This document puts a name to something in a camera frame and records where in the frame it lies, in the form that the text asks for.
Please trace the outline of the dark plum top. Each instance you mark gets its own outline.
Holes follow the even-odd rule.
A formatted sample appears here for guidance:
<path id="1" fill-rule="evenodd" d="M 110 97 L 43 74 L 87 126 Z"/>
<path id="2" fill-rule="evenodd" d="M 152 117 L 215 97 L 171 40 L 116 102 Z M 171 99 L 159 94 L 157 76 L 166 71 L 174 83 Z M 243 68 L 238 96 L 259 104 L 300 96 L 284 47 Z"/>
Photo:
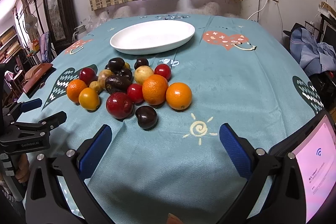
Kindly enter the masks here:
<path id="1" fill-rule="evenodd" d="M 124 78 L 128 79 L 129 81 L 132 81 L 132 79 L 133 79 L 133 73 L 128 68 L 122 68 L 119 71 L 118 75 L 121 76 L 121 77 L 124 77 Z"/>

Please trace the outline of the tablet with pink screen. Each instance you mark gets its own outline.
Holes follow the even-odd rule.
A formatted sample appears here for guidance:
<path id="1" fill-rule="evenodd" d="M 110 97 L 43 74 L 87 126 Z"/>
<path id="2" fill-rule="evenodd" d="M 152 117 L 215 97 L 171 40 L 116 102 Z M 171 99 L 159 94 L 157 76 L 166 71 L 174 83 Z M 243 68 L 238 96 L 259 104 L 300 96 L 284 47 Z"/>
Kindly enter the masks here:
<path id="1" fill-rule="evenodd" d="M 304 190 L 304 222 L 335 223 L 335 124 L 330 114 L 320 111 L 269 152 L 294 155 Z"/>

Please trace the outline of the yellow passion fruit back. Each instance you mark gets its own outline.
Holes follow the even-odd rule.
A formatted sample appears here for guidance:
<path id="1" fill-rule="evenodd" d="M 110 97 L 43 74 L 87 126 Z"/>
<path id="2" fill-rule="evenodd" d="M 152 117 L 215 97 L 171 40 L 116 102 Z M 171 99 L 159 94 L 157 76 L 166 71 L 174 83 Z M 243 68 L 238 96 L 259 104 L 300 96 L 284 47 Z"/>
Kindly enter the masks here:
<path id="1" fill-rule="evenodd" d="M 152 76 L 154 74 L 153 69 L 151 69 L 151 67 L 143 65 L 138 67 L 135 70 L 134 73 L 134 80 L 136 83 L 138 83 L 139 85 L 142 85 L 143 82 L 150 76 Z"/>

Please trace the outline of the orange far right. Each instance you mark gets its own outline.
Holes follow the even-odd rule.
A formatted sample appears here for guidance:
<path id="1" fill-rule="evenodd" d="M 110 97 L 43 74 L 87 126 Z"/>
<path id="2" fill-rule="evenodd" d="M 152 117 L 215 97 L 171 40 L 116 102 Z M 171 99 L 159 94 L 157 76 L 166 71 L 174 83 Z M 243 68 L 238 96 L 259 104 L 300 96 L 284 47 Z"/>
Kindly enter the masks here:
<path id="1" fill-rule="evenodd" d="M 190 87 L 184 83 L 173 83 L 166 91 L 166 102 L 174 110 L 187 109 L 193 99 Z"/>

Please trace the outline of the small red plum middle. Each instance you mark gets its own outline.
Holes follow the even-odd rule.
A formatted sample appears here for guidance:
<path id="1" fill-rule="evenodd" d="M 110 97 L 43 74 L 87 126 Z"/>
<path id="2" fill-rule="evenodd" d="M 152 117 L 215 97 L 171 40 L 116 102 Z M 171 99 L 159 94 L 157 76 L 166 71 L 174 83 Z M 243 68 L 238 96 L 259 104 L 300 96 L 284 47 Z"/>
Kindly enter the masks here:
<path id="1" fill-rule="evenodd" d="M 143 93 L 142 93 L 142 86 L 139 84 L 131 84 L 127 88 L 127 95 L 136 105 L 139 105 L 144 101 Z"/>

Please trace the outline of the orange middle right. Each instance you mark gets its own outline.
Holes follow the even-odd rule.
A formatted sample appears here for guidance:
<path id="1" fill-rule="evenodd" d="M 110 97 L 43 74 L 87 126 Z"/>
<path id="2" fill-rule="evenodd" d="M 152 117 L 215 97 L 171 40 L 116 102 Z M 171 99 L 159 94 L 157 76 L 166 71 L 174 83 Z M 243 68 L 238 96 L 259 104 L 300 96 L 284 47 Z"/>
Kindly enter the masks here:
<path id="1" fill-rule="evenodd" d="M 166 99 L 168 82 L 160 75 L 149 76 L 142 84 L 143 99 L 150 105 L 160 105 Z"/>

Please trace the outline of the dark plum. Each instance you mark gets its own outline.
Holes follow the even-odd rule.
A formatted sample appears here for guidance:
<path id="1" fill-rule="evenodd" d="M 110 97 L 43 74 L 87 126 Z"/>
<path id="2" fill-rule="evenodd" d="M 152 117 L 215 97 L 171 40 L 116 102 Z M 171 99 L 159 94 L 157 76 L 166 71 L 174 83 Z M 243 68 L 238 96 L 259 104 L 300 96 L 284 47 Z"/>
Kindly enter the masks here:
<path id="1" fill-rule="evenodd" d="M 134 64 L 134 69 L 138 69 L 141 66 L 148 66 L 149 65 L 149 61 L 148 59 L 144 58 L 144 57 L 140 57 L 136 60 L 135 64 Z"/>
<path id="2" fill-rule="evenodd" d="M 133 73 L 128 68 L 122 68 L 119 71 L 118 75 L 121 76 L 121 77 L 124 77 L 124 78 L 128 79 L 129 81 L 132 81 L 132 79 L 133 79 Z"/>
<path id="3" fill-rule="evenodd" d="M 151 106 L 141 106 L 135 111 L 135 116 L 140 128 L 149 130 L 153 128 L 158 121 L 158 115 Z"/>
<path id="4" fill-rule="evenodd" d="M 114 57 L 108 61 L 108 69 L 113 73 L 119 72 L 125 66 L 125 61 L 121 57 Z"/>

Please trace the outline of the blue clothes pile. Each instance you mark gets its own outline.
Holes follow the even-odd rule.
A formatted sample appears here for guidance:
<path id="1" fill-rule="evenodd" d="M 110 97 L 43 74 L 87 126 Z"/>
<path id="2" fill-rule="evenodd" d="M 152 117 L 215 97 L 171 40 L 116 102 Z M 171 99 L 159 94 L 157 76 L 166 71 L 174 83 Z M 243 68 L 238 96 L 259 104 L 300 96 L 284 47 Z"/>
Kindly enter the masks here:
<path id="1" fill-rule="evenodd" d="M 326 71 L 335 72 L 335 50 L 324 42 L 318 43 L 310 32 L 302 27 L 292 31 L 290 54 L 307 76 Z"/>

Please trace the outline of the dark framed painting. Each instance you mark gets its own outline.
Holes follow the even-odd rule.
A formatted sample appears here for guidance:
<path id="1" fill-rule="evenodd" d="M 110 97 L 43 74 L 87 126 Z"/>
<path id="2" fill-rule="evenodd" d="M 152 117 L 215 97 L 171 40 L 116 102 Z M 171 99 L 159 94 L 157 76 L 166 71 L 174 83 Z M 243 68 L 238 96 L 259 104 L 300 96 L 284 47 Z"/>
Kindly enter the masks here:
<path id="1" fill-rule="evenodd" d="M 48 30 L 57 54 L 72 45 L 76 27 L 73 0 L 43 0 Z"/>

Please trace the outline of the red plum front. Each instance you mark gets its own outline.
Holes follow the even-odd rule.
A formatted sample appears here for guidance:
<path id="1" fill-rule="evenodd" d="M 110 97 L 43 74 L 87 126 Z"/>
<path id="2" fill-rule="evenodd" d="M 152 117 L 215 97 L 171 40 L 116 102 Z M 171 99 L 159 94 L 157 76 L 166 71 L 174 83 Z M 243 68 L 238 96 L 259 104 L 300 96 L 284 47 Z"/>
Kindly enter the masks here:
<path id="1" fill-rule="evenodd" d="M 108 97 L 106 109 L 112 117 L 125 119 L 133 112 L 134 103 L 127 94 L 115 92 Z"/>

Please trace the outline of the small red plum back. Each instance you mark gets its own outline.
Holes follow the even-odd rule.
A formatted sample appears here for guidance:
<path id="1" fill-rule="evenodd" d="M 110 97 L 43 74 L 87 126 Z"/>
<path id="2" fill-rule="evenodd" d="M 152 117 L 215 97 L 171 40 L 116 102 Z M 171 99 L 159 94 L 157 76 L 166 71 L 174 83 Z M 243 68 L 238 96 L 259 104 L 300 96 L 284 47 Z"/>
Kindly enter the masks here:
<path id="1" fill-rule="evenodd" d="M 154 74 L 164 77 L 167 81 L 171 79 L 171 69 L 166 64 L 157 65 L 154 70 Z"/>

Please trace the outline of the red plum left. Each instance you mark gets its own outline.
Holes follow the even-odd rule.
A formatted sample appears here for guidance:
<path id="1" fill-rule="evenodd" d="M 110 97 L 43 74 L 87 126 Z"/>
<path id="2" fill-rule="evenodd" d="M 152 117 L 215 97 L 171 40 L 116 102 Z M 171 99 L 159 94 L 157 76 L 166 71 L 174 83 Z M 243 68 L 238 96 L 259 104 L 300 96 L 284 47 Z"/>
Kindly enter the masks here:
<path id="1" fill-rule="evenodd" d="M 79 79 L 89 86 L 91 82 L 97 80 L 97 75 L 92 68 L 86 67 L 80 71 Z"/>

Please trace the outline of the yellow-orange persimmon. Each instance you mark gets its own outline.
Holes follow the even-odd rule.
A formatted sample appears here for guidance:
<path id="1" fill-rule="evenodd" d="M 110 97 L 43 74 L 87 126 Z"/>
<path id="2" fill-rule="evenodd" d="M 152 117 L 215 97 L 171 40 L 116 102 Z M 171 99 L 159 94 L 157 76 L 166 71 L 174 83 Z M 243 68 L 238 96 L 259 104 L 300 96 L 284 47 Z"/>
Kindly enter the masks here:
<path id="1" fill-rule="evenodd" d="M 88 111 L 96 111 L 100 106 L 98 93 L 91 88 L 83 89 L 79 94 L 79 104 Z"/>

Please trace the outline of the dark plum left back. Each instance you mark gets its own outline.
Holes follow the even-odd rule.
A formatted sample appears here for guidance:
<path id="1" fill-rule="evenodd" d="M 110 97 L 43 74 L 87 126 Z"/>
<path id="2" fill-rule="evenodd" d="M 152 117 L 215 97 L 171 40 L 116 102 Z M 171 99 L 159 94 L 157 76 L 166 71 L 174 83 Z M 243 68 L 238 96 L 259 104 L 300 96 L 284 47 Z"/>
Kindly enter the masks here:
<path id="1" fill-rule="evenodd" d="M 125 66 L 125 61 L 121 57 L 114 57 L 108 61 L 108 69 L 113 73 L 119 72 Z"/>

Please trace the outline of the dark plum back right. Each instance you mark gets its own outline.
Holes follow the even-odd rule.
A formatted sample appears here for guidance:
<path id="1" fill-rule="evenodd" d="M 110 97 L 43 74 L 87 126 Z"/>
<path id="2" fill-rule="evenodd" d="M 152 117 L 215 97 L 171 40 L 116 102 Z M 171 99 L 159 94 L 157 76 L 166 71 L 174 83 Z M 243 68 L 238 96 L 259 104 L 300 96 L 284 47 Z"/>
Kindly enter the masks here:
<path id="1" fill-rule="evenodd" d="M 138 69 L 141 66 L 148 66 L 149 65 L 149 61 L 148 59 L 144 58 L 144 57 L 140 57 L 136 60 L 135 64 L 134 64 L 134 69 Z"/>

